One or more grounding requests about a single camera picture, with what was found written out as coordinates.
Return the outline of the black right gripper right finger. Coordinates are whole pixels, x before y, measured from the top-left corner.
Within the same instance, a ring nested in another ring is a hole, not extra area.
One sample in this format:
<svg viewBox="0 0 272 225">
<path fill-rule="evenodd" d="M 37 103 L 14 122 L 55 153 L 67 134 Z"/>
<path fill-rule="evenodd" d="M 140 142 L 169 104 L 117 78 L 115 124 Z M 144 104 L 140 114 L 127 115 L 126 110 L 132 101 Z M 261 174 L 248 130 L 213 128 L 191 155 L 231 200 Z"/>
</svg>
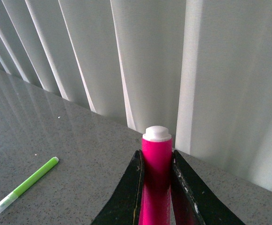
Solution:
<svg viewBox="0 0 272 225">
<path fill-rule="evenodd" d="M 177 151 L 172 153 L 171 199 L 177 225 L 243 225 Z"/>
</svg>

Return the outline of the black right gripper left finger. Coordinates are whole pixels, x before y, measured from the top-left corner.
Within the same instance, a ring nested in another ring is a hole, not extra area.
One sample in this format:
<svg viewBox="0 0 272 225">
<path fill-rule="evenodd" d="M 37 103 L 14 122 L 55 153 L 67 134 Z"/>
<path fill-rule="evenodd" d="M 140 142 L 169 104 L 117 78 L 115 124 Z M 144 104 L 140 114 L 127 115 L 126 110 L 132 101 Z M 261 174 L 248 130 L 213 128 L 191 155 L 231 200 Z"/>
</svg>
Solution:
<svg viewBox="0 0 272 225">
<path fill-rule="evenodd" d="M 93 225 L 137 225 L 140 220 L 145 163 L 135 151 L 112 196 L 94 218 Z"/>
</svg>

